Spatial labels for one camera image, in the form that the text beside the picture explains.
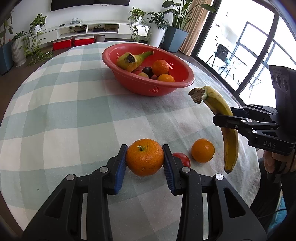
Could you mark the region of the red tomato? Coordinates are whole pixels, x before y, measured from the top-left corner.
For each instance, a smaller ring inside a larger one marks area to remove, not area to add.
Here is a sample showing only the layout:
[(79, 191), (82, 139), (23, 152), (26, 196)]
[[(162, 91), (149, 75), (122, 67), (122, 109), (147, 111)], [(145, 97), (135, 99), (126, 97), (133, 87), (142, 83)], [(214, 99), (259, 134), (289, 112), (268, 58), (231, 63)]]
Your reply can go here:
[(189, 158), (185, 154), (183, 154), (183, 153), (173, 153), (172, 155), (174, 157), (176, 157), (176, 158), (179, 158), (182, 161), (184, 166), (189, 167), (189, 168), (191, 167), (191, 162), (190, 162)]

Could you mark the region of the large yellow banana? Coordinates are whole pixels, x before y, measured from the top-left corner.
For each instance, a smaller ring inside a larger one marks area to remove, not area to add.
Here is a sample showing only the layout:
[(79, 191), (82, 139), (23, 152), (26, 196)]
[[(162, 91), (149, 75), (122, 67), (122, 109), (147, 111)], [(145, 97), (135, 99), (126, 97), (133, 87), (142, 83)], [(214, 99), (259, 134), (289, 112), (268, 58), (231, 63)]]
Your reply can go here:
[(213, 123), (221, 128), (224, 142), (224, 171), (231, 173), (239, 154), (238, 132), (233, 124), (227, 123), (234, 115), (224, 97), (210, 86), (196, 87), (189, 91), (192, 100), (200, 104), (204, 102), (214, 113)]

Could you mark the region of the central orange mandarin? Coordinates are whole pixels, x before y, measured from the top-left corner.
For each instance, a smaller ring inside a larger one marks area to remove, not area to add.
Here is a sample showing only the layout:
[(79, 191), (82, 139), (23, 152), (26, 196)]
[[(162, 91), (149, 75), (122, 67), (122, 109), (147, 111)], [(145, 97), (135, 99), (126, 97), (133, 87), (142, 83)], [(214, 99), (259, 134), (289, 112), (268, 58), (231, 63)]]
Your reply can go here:
[(128, 168), (140, 177), (158, 172), (164, 162), (162, 147), (155, 140), (143, 138), (131, 144), (126, 152)]

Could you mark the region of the smaller yellow banana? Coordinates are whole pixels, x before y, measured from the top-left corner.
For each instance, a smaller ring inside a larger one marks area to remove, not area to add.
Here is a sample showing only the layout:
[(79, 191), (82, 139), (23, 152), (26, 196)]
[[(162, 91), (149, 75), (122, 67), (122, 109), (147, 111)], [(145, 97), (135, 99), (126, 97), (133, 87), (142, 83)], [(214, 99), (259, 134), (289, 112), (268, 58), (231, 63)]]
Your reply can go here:
[(142, 54), (134, 55), (131, 52), (125, 52), (116, 61), (116, 65), (128, 72), (133, 72), (148, 57), (154, 54), (154, 51), (146, 51)]

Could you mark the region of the red plastic colander bowl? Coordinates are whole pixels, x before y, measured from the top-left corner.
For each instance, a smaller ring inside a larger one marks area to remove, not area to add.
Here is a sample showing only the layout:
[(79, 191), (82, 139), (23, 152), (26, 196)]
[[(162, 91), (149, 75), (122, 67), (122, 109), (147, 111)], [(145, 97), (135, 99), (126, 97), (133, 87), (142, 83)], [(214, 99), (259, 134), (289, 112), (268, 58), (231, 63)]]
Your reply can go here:
[(115, 44), (103, 51), (102, 60), (123, 87), (144, 96), (163, 96), (195, 80), (182, 59), (150, 45)]

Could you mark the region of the dark purple plum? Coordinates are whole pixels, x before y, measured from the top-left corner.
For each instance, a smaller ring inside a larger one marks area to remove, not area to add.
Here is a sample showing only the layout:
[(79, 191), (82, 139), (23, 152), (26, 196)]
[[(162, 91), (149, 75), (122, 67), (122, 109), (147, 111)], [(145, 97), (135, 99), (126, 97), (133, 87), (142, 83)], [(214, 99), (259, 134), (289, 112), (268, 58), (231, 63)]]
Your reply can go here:
[(152, 78), (153, 75), (154, 75), (151, 67), (145, 67), (145, 68), (143, 68), (142, 69), (142, 72), (146, 73), (149, 76), (149, 78)]

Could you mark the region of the tall plant blue pot right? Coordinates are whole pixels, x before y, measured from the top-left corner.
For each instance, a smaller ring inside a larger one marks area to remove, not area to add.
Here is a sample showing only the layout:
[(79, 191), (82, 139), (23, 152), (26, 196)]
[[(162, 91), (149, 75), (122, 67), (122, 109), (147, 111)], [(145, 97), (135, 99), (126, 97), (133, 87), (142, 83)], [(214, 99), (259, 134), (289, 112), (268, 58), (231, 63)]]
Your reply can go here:
[(162, 7), (166, 9), (164, 15), (173, 15), (172, 24), (168, 26), (163, 41), (163, 49), (171, 53), (176, 53), (188, 36), (185, 28), (194, 18), (194, 10), (202, 8), (210, 13), (216, 11), (211, 2), (206, 1), (164, 1)]

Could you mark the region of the beige curtain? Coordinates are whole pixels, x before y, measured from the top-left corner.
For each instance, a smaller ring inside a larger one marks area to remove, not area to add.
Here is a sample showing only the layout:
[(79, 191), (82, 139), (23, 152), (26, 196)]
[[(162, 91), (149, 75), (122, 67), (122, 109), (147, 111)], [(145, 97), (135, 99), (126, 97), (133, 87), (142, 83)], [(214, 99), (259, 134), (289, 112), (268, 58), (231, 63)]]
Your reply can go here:
[(190, 5), (189, 10), (191, 11), (190, 14), (190, 21), (187, 23), (185, 27), (185, 31), (188, 32), (186, 39), (184, 40), (183, 44), (181, 45), (179, 51), (183, 54), (190, 56), (195, 45), (197, 39), (201, 33), (201, 30), (204, 26), (205, 20), (208, 16), (208, 11), (202, 8), (201, 6), (195, 6), (197, 4), (208, 4), (212, 5), (213, 1), (206, 0), (206, 1), (193, 1)]

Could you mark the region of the small grey round pot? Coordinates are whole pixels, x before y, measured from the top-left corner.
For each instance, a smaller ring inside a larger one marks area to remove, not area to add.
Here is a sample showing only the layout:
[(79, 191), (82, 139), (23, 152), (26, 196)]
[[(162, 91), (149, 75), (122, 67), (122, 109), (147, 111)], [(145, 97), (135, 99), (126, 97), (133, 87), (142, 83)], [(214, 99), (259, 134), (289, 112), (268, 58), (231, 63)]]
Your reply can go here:
[(95, 36), (95, 42), (104, 42), (105, 41), (105, 35), (96, 35)]

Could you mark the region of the red storage box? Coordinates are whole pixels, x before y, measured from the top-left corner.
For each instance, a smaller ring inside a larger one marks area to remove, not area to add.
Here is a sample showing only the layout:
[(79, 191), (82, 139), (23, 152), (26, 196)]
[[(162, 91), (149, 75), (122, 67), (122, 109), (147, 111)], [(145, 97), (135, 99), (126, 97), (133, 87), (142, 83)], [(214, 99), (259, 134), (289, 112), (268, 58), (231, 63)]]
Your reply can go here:
[(88, 44), (92, 44), (94, 43), (94, 36), (90, 35), (90, 36), (77, 36), (74, 37), (73, 40), (73, 46), (82, 46), (82, 45), (88, 45)]
[(53, 42), (52, 44), (53, 50), (60, 50), (60, 49), (65, 49), (65, 48), (70, 48), (72, 47), (72, 39), (63, 39), (63, 40), (58, 40)]

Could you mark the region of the trailing vine plant right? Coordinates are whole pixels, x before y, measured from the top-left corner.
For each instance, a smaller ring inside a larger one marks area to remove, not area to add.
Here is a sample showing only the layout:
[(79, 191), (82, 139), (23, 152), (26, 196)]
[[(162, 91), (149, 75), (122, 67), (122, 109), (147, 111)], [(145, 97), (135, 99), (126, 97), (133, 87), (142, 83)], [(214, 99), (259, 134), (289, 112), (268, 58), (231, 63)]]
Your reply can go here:
[(139, 42), (140, 36), (148, 37), (149, 26), (147, 25), (147, 22), (144, 19), (146, 12), (133, 6), (132, 10), (128, 13), (128, 25), (132, 33), (130, 39), (133, 42)]

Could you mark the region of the left red storage box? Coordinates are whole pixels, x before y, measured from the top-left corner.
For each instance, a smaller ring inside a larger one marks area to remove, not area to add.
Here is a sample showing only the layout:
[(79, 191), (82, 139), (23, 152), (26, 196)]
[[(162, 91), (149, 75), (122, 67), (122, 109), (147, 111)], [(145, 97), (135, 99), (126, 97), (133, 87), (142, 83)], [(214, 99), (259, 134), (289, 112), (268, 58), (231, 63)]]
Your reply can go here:
[(70, 48), (72, 47), (72, 39), (63, 39), (63, 40), (58, 40), (53, 42), (52, 44), (53, 50), (60, 50), (60, 49), (65, 49), (65, 48)]

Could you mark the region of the trailing vine plant left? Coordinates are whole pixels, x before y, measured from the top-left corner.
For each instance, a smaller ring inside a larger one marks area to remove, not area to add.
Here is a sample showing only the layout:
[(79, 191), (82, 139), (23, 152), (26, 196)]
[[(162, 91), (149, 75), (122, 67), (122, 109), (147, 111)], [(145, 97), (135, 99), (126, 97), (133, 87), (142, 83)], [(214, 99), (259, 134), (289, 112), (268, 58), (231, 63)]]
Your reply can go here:
[(43, 14), (37, 14), (30, 23), (27, 35), (23, 39), (23, 50), (25, 56), (29, 56), (29, 66), (39, 62), (45, 62), (53, 55), (52, 50), (42, 50), (41, 39), (44, 37), (46, 18)]

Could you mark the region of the plant in white ribbed pot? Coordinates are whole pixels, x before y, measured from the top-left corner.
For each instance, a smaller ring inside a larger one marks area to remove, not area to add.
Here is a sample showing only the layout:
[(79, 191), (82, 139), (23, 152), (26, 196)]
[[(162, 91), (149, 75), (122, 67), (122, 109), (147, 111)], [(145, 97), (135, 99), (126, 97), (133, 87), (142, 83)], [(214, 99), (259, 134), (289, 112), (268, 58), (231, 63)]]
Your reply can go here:
[(23, 48), (24, 39), (27, 35), (27, 32), (16, 33), (12, 39), (11, 51), (13, 56), (13, 61), (17, 67), (22, 66), (26, 62), (26, 55)]

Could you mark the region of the black wall television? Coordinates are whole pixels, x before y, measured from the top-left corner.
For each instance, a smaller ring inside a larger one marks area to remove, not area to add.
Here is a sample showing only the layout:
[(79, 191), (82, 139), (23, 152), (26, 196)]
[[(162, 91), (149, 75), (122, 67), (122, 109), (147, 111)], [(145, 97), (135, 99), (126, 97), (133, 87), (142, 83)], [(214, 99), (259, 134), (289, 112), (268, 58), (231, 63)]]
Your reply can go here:
[(128, 6), (130, 0), (51, 0), (51, 11), (71, 8), (74, 6), (117, 5)]

